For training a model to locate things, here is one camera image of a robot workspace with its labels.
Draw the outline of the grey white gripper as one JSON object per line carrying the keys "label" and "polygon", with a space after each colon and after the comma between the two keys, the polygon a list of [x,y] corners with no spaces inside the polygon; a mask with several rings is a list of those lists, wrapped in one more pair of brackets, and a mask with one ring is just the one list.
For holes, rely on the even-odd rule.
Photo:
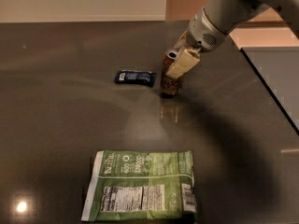
{"label": "grey white gripper", "polygon": [[166,75],[178,79],[199,63],[200,51],[187,49],[188,45],[200,48],[203,52],[210,52],[220,46],[226,38],[227,35],[210,22],[205,10],[200,9],[190,20],[187,31],[176,42],[174,49],[179,50],[179,53]]}

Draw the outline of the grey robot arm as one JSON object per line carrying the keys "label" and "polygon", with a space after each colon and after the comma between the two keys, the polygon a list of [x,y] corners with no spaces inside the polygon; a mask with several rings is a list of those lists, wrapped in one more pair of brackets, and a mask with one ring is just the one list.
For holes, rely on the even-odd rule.
{"label": "grey robot arm", "polygon": [[299,37],[299,0],[209,0],[192,17],[174,50],[175,60],[166,71],[173,79],[183,76],[200,62],[203,52],[221,45],[240,23],[272,8]]}

